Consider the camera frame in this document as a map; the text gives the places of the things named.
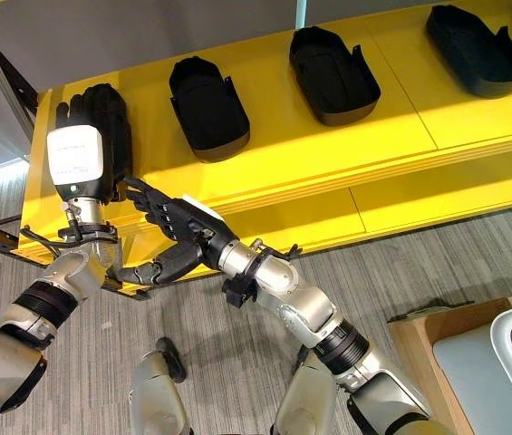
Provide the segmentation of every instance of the robotic hand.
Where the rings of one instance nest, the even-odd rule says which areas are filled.
[[[220,215],[192,198],[169,198],[139,179],[127,177],[125,183],[132,188],[126,194],[135,208],[145,212],[147,221],[159,226],[176,244],[149,263],[124,267],[119,271],[121,281],[141,285],[171,283],[201,263],[217,270],[224,247],[238,239]]]
[[[70,116],[68,110],[65,103],[58,107],[58,128],[47,146],[69,226],[59,230],[63,242],[21,230],[48,247],[54,260],[0,310],[0,413],[25,401],[46,370],[42,351],[58,328],[120,266],[116,229],[102,219],[102,206],[119,198],[119,181],[132,164],[124,101],[102,84],[75,95]]]
[[[177,244],[152,262],[123,269],[121,280],[158,285],[203,263],[227,275],[223,291],[230,304],[240,307],[253,298],[276,314],[300,343],[313,350],[286,392],[273,434],[328,433],[332,428],[335,385],[350,393],[348,409],[366,433],[448,434],[430,420],[428,403],[407,376],[344,319],[322,290],[302,279],[290,264],[297,246],[288,254],[265,246],[259,239],[246,246],[217,213],[197,201],[169,198],[139,179],[126,179],[126,183],[132,188],[127,191],[127,198]],[[160,355],[153,353],[133,376],[130,399],[134,433],[191,433],[185,412],[178,409],[179,397],[170,400],[168,408],[156,410],[149,400],[142,399],[148,398],[150,391],[160,395],[168,390],[159,384],[167,382],[169,376],[164,369],[150,373],[149,358],[157,358],[156,366],[161,366]],[[151,382],[156,383],[157,390],[153,390]],[[162,431],[166,427],[162,421],[178,418],[184,420],[173,426],[177,430]]]

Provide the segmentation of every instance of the gray carpet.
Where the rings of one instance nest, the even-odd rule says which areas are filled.
[[[0,186],[0,218],[20,211],[23,184],[21,177]],[[396,359],[385,325],[394,315],[433,297],[512,295],[512,210],[305,256],[295,266]],[[0,306],[38,272],[0,256]],[[128,434],[131,371],[162,335],[188,366],[179,391],[197,434],[268,433],[299,344],[259,306],[226,305],[221,283],[212,276],[170,285],[144,303],[100,292],[64,324],[46,352],[46,375],[3,416],[0,433]],[[360,433],[339,399],[333,433]]]

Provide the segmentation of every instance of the robot forearm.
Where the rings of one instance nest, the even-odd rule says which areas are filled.
[[[387,430],[394,424],[401,428],[429,418],[428,403],[403,371],[347,322],[322,290],[306,283],[289,261],[274,255],[262,258],[261,252],[234,241],[222,252],[219,268],[235,279],[249,271],[256,302],[314,351],[336,383],[351,394],[351,413],[360,413],[377,433],[392,433]]]
[[[0,310],[0,413],[21,405],[46,370],[42,351],[90,291],[100,288],[97,256],[67,252]]]

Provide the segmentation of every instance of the black cable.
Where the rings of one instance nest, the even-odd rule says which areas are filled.
[[[28,237],[31,240],[34,240],[36,242],[40,242],[45,246],[52,247],[52,248],[69,248],[69,247],[81,247],[82,245],[85,245],[87,243],[91,242],[107,242],[107,243],[117,243],[116,238],[107,238],[107,237],[93,237],[93,238],[85,238],[84,240],[75,241],[75,242],[53,242],[51,240],[48,240],[47,238],[44,238],[36,233],[34,233],[28,226],[22,228],[20,230],[20,233],[24,236]]]
[[[48,240],[46,237],[42,237],[39,234],[34,233],[27,225],[20,229],[20,233],[29,239],[40,243],[43,247],[50,251],[54,258],[58,258],[60,256],[60,250],[57,247],[50,246],[50,240]]]

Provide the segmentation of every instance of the gray wall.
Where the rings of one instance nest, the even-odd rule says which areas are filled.
[[[425,0],[309,0],[308,24]],[[8,0],[0,49],[38,91],[138,63],[293,28],[295,0]],[[29,144],[0,94],[0,163]]]

